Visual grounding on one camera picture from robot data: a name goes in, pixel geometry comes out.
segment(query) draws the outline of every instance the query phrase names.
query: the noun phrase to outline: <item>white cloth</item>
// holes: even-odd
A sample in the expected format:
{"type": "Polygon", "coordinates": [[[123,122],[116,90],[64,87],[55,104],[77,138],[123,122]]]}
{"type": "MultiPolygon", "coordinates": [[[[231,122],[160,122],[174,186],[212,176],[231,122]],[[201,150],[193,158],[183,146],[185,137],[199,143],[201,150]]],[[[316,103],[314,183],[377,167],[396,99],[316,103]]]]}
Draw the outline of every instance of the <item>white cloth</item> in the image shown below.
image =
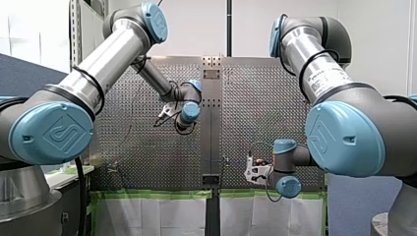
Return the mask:
{"type": "Polygon", "coordinates": [[[205,199],[108,199],[98,203],[95,235],[204,236],[205,225],[205,199]]]}
{"type": "Polygon", "coordinates": [[[320,236],[323,200],[267,197],[220,200],[221,235],[224,236],[320,236]]]}

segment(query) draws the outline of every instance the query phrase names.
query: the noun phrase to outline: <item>perforated metal panel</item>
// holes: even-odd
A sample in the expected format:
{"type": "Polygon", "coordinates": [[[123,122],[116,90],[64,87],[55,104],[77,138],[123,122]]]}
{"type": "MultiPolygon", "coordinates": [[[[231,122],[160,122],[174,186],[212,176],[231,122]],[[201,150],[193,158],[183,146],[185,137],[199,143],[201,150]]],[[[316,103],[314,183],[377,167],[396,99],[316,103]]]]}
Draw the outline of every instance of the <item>perforated metal panel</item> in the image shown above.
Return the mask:
{"type": "MultiPolygon", "coordinates": [[[[203,174],[218,172],[222,173],[221,188],[259,188],[246,182],[243,174],[251,143],[272,144],[278,138],[305,143],[308,107],[296,79],[276,60],[221,58],[221,66],[215,68],[197,57],[152,62],[177,82],[201,79],[204,69],[220,72],[220,78],[204,79],[205,117],[188,137],[177,135],[172,121],[154,128],[163,102],[129,69],[107,95],[95,124],[90,159],[102,164],[91,179],[94,190],[196,190],[203,187],[203,174]]],[[[271,148],[256,145],[253,154],[270,160],[271,148]]],[[[325,185],[324,174],[316,167],[298,168],[297,175],[303,191],[321,191],[325,185]]]]}
{"type": "MultiPolygon", "coordinates": [[[[243,175],[246,156],[254,142],[272,144],[275,139],[306,142],[304,123],[308,112],[297,80],[274,59],[223,58],[222,188],[256,188],[243,175]]],[[[271,147],[255,145],[255,158],[271,161],[271,147]]],[[[303,191],[325,185],[316,167],[297,168],[303,191]]]]}
{"type": "MultiPolygon", "coordinates": [[[[152,62],[168,80],[202,76],[200,58],[152,62]]],[[[132,69],[113,87],[95,123],[96,140],[90,148],[93,158],[101,161],[92,176],[95,190],[202,188],[200,126],[190,136],[178,135],[172,120],[154,128],[163,105],[132,69]]]]}

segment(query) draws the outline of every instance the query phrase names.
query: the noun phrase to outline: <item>light blue joint cap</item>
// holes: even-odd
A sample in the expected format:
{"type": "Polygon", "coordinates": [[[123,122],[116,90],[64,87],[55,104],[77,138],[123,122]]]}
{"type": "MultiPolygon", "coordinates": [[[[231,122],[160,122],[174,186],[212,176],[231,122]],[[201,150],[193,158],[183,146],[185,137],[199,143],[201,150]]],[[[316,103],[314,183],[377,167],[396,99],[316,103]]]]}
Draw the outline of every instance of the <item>light blue joint cap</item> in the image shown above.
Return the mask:
{"type": "Polygon", "coordinates": [[[184,104],[181,112],[181,118],[187,123],[193,123],[199,118],[200,106],[194,101],[189,101],[184,104]]]}
{"type": "Polygon", "coordinates": [[[297,148],[295,140],[275,140],[273,142],[273,154],[283,154],[297,148]]]}
{"type": "Polygon", "coordinates": [[[190,80],[190,84],[193,84],[199,91],[203,91],[203,85],[201,81],[198,80],[190,80]]]}
{"type": "Polygon", "coordinates": [[[279,21],[280,18],[277,18],[273,24],[272,29],[270,31],[270,40],[269,40],[269,55],[271,57],[279,57],[279,45],[280,45],[280,35],[281,32],[279,31],[279,21]]]}
{"type": "Polygon", "coordinates": [[[168,25],[160,8],[151,2],[142,4],[145,25],[156,43],[161,43],[168,37],[168,25]]]}
{"type": "Polygon", "coordinates": [[[49,102],[23,114],[9,133],[9,147],[30,164],[60,164],[79,156],[92,139],[85,110],[70,102],[49,102]]]}
{"type": "Polygon", "coordinates": [[[276,182],[275,189],[284,198],[294,199],[301,192],[301,184],[294,176],[284,176],[276,182]]]}
{"type": "Polygon", "coordinates": [[[313,107],[306,136],[311,156],[326,172],[369,177],[384,165],[386,148],[377,127],[344,102],[325,101],[313,107]]]}

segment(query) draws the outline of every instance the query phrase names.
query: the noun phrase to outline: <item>metal bracket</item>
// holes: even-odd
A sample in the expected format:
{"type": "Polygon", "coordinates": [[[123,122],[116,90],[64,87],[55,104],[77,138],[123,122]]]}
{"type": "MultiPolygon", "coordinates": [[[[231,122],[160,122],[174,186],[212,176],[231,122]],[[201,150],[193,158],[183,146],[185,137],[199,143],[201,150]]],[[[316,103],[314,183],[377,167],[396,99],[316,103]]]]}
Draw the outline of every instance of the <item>metal bracket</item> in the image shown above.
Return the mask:
{"type": "Polygon", "coordinates": [[[257,185],[266,185],[267,177],[272,171],[273,166],[268,165],[253,165],[253,157],[248,156],[246,162],[245,176],[250,183],[257,185]]]}
{"type": "Polygon", "coordinates": [[[204,174],[203,185],[218,185],[220,183],[219,174],[204,174]]]}
{"type": "Polygon", "coordinates": [[[203,71],[203,78],[204,79],[218,80],[218,79],[220,79],[220,70],[204,70],[203,71]]]}

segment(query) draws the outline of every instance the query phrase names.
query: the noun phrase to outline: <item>vertical metal post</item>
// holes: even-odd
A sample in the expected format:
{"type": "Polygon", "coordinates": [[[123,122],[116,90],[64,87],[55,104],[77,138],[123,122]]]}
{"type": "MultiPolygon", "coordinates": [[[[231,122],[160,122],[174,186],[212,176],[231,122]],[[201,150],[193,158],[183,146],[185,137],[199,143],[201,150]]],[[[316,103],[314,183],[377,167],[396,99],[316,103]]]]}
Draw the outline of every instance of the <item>vertical metal post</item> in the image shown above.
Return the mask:
{"type": "Polygon", "coordinates": [[[209,116],[209,173],[203,176],[203,184],[212,192],[206,206],[207,236],[220,235],[220,131],[221,131],[221,58],[210,57],[203,60],[203,111],[209,116]]]}
{"type": "Polygon", "coordinates": [[[81,35],[81,6],[80,0],[70,2],[70,48],[71,68],[83,61],[81,35]]]}
{"type": "Polygon", "coordinates": [[[227,0],[227,56],[232,56],[232,0],[227,0]]]}

